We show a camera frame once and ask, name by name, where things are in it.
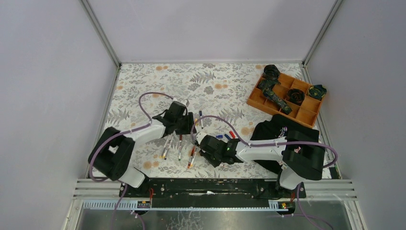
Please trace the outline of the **red pen cap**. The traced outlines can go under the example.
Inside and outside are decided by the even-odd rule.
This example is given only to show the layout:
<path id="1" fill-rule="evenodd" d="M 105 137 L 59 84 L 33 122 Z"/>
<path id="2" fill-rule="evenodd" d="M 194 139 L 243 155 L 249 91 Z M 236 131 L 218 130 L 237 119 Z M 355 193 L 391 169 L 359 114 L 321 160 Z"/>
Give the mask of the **red pen cap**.
<path id="1" fill-rule="evenodd" d="M 236 136 L 235 136 L 235 134 L 234 134 L 233 131 L 229 131 L 229 134 L 231 135 L 232 139 L 235 139 L 235 138 L 236 138 Z"/>

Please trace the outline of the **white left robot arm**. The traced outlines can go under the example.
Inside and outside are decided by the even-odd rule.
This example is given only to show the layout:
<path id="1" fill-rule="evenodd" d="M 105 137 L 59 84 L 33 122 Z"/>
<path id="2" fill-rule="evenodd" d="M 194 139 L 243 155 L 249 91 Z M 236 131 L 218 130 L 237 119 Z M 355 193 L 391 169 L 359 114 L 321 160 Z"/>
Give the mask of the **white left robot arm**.
<path id="1" fill-rule="evenodd" d="M 105 129 L 88 158 L 88 163 L 108 179 L 138 188 L 147 176 L 130 166 L 135 147 L 172 134 L 188 135 L 196 132 L 192 127 L 193 112 L 186 105 L 173 101 L 169 109 L 151 117 L 148 124 L 128 131 L 114 127 Z"/>

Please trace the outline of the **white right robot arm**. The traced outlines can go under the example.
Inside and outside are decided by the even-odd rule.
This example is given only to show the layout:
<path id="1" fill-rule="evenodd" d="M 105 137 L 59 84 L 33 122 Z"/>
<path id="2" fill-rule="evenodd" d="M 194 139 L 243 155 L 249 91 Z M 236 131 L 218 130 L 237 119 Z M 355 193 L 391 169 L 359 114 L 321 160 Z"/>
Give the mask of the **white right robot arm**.
<path id="1" fill-rule="evenodd" d="M 201 154 L 217 167 L 221 163 L 234 164 L 249 161 L 274 161 L 279 164 L 279 186 L 293 190 L 305 180 L 319 181 L 324 167 L 325 146 L 310 141 L 308 136 L 292 131 L 287 136 L 269 140 L 228 142 L 204 132 L 195 135 L 195 144 Z"/>

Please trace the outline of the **white pen brown cap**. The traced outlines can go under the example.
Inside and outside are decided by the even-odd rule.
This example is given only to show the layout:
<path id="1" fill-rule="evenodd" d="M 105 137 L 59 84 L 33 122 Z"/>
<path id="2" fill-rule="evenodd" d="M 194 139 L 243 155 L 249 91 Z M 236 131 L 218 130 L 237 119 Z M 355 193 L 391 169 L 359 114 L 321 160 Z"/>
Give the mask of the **white pen brown cap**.
<path id="1" fill-rule="evenodd" d="M 178 141 L 178 161 L 181 161 L 181 151 L 182 151 L 182 137 L 183 135 L 179 135 L 179 141 Z"/>

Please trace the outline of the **white pen black cap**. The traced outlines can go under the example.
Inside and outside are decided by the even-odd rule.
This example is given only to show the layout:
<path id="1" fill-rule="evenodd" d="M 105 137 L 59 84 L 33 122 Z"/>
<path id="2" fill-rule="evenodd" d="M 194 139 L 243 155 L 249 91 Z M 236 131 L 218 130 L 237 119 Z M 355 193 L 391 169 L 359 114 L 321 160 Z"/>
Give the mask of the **white pen black cap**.
<path id="1" fill-rule="evenodd" d="M 196 158 L 196 155 L 199 152 L 199 147 L 198 146 L 194 146 L 192 151 L 191 151 L 191 155 L 190 155 L 190 160 L 189 160 L 189 164 L 188 164 L 188 168 L 191 168 L 194 164 L 194 160 Z"/>

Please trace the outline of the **white pen blue end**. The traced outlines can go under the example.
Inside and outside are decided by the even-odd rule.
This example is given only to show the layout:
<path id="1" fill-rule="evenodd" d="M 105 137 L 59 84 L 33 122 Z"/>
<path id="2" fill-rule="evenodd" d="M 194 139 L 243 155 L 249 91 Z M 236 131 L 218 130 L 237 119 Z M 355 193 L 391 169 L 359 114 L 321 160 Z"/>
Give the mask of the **white pen blue end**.
<path id="1" fill-rule="evenodd" d="M 164 160 L 166 160 L 166 159 L 168 158 L 168 154 L 169 154 L 169 152 L 170 152 L 170 150 L 171 150 L 171 145 L 172 145 L 172 143 L 173 143 L 173 140 L 174 140 L 174 136 L 171 135 L 171 137 L 170 137 L 170 139 L 169 139 L 169 141 L 168 141 L 168 143 L 167 143 L 167 147 L 166 147 L 166 149 L 165 149 Z"/>

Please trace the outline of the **white pen yellow end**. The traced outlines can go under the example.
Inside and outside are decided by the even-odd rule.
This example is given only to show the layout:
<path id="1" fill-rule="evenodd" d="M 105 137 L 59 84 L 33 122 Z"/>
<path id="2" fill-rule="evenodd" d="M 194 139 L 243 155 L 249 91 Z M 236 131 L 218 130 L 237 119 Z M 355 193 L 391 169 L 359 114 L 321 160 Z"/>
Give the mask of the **white pen yellow end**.
<path id="1" fill-rule="evenodd" d="M 170 143 L 170 140 L 171 140 L 171 135 L 168 136 L 168 138 L 167 138 L 167 140 L 166 140 L 166 142 L 165 142 L 165 144 L 163 146 L 163 149 L 162 149 L 161 154 L 160 154 L 161 158 L 164 158 L 164 153 L 166 152 L 166 149 L 168 148 L 168 144 Z"/>

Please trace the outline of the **floral patterned table mat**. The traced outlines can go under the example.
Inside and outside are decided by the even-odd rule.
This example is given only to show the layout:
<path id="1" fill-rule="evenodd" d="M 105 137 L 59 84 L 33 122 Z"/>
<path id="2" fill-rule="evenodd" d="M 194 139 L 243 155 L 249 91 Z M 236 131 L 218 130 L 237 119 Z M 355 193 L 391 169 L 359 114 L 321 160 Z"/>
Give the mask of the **floral patterned table mat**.
<path id="1" fill-rule="evenodd" d="M 195 118 L 203 115 L 197 129 L 227 138 L 234 133 L 244 140 L 254 137 L 258 123 L 281 112 L 279 103 L 267 99 L 257 88 L 264 64 L 123 64 L 106 113 L 103 128 L 127 131 L 148 122 L 168 109 L 171 97 L 188 102 Z M 174 138 L 166 159 L 161 152 L 165 139 L 136 148 L 130 165 L 148 177 L 168 178 L 272 178 L 276 174 L 256 162 L 212 166 L 197 156 L 188 166 L 191 138 Z"/>

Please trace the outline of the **black floral cloth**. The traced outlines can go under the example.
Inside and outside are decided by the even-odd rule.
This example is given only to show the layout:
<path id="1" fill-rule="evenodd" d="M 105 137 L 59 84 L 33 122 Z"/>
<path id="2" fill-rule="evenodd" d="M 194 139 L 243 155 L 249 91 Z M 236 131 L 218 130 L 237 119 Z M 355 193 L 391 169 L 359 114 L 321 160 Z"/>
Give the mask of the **black floral cloth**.
<path id="1" fill-rule="evenodd" d="M 282 115 L 256 125 L 251 140 L 287 138 L 289 142 L 318 142 L 319 131 L 305 127 Z M 282 160 L 297 174 L 308 180 L 322 178 L 325 148 L 307 144 L 284 145 Z"/>

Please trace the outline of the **dark patterned fabric roll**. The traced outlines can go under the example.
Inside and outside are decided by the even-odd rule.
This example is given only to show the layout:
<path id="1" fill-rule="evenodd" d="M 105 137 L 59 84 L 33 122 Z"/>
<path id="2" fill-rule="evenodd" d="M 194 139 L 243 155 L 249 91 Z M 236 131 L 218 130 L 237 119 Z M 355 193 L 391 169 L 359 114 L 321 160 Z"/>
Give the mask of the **dark patterned fabric roll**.
<path id="1" fill-rule="evenodd" d="M 262 91 L 263 95 L 275 102 L 285 114 L 290 114 L 293 110 L 291 107 L 273 90 L 275 85 L 280 84 L 278 80 L 264 79 L 259 82 L 258 88 Z"/>

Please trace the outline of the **dark rolled fabric flower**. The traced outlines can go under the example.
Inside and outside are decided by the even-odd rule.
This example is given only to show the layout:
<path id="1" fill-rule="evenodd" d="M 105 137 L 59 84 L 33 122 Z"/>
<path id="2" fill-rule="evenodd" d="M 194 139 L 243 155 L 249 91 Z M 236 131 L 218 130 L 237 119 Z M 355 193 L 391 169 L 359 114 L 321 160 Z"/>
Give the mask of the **dark rolled fabric flower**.
<path id="1" fill-rule="evenodd" d="M 280 71 L 279 69 L 271 64 L 271 65 L 266 65 L 263 69 L 263 74 L 262 77 L 267 79 L 267 80 L 278 80 L 280 76 Z"/>

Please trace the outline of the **dark rolled flower in tray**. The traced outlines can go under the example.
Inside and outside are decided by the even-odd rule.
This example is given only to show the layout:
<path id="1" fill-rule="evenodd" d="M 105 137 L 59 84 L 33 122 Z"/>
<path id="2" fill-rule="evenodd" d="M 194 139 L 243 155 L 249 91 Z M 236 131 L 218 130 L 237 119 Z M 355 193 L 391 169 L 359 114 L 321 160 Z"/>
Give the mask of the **dark rolled flower in tray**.
<path id="1" fill-rule="evenodd" d="M 286 100 L 298 106 L 302 105 L 304 99 L 305 93 L 300 89 L 290 89 L 286 94 Z"/>

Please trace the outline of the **wooden compartment tray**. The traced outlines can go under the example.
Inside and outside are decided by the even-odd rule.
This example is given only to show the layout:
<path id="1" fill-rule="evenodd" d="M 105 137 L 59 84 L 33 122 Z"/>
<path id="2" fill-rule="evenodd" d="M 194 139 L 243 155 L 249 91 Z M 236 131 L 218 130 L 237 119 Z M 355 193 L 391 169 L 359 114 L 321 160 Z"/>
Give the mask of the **wooden compartment tray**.
<path id="1" fill-rule="evenodd" d="M 265 96 L 260 85 L 266 79 L 261 76 L 247 99 L 247 104 L 270 115 L 282 115 L 299 124 L 313 128 L 323 99 L 309 94 L 312 85 L 281 73 L 278 83 L 272 86 L 272 95 Z"/>

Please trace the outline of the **dark green rolled flower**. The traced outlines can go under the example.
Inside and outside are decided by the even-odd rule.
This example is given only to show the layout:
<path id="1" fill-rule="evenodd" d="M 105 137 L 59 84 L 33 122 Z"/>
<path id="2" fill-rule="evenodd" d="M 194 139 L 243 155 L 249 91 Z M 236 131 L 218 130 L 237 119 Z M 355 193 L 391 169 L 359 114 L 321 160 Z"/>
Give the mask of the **dark green rolled flower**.
<path id="1" fill-rule="evenodd" d="M 326 94 L 327 88 L 322 84 L 311 85 L 307 90 L 307 96 L 319 101 L 322 101 Z"/>

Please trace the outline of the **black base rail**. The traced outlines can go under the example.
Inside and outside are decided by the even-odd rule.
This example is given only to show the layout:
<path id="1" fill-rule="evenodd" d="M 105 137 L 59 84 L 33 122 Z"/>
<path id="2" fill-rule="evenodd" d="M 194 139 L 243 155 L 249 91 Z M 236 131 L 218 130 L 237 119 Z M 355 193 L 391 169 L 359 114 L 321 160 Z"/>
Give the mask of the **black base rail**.
<path id="1" fill-rule="evenodd" d="M 125 198 L 146 198 L 153 208 L 262 208 L 270 201 L 305 198 L 279 186 L 275 179 L 149 178 L 138 187 L 120 188 Z"/>

